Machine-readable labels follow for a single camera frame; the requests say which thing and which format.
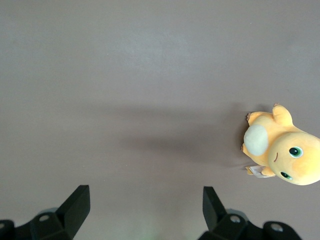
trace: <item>bolt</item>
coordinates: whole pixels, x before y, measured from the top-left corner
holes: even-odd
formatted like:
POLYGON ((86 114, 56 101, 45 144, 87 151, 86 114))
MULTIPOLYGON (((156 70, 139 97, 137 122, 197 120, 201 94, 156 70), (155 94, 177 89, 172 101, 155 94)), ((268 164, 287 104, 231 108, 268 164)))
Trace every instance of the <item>bolt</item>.
POLYGON ((284 231, 283 227, 281 225, 279 225, 278 223, 272 223, 271 228, 273 230, 275 230, 276 232, 283 232, 284 231))
POLYGON ((41 216, 40 218, 39 218, 39 221, 40 222, 44 222, 44 221, 46 221, 46 220, 48 220, 49 219, 49 216, 48 215, 43 215, 43 216, 41 216))
POLYGON ((231 220, 232 222, 236 223, 236 224, 238 224, 238 223, 241 222, 240 218, 239 218, 238 216, 236 216, 236 215, 232 215, 232 216, 230 217, 230 220, 231 220))

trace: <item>plush toy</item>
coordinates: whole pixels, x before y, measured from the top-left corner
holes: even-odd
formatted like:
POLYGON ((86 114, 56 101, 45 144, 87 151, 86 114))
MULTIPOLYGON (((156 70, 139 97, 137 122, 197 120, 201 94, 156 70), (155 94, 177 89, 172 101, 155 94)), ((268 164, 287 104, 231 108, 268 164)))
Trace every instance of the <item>plush toy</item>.
POLYGON ((272 113, 252 112, 247 121, 241 149, 265 166, 263 175, 296 185, 320 180, 320 139, 295 127, 286 108, 276 103, 272 113))

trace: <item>yellow plush toy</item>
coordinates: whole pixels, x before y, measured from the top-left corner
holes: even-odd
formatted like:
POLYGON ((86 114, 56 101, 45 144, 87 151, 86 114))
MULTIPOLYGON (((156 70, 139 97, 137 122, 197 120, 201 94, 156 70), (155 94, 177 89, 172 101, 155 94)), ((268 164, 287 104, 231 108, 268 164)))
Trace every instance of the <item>yellow plush toy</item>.
POLYGON ((295 127, 285 107, 276 103, 272 113, 249 113, 247 121, 241 149, 265 166, 263 175, 277 175, 296 185, 320 180, 320 139, 295 127))

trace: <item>white belly patch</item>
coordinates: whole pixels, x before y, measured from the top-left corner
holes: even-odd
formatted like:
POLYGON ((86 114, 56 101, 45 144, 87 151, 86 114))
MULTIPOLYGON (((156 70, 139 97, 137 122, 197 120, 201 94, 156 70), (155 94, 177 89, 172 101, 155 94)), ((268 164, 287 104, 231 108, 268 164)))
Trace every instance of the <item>white belly patch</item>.
POLYGON ((262 125, 252 125, 244 134, 246 149, 255 156, 260 156, 268 149, 268 133, 262 125))

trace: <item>gray surface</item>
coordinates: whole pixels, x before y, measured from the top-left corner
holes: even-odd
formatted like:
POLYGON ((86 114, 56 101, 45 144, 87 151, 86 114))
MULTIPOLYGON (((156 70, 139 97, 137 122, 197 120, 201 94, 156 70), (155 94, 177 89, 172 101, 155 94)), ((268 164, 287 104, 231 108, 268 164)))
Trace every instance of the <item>gray surface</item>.
POLYGON ((320 183, 248 176, 252 111, 320 136, 320 2, 0 1, 0 219, 89 184, 87 239, 195 240, 202 188, 320 236, 320 183))

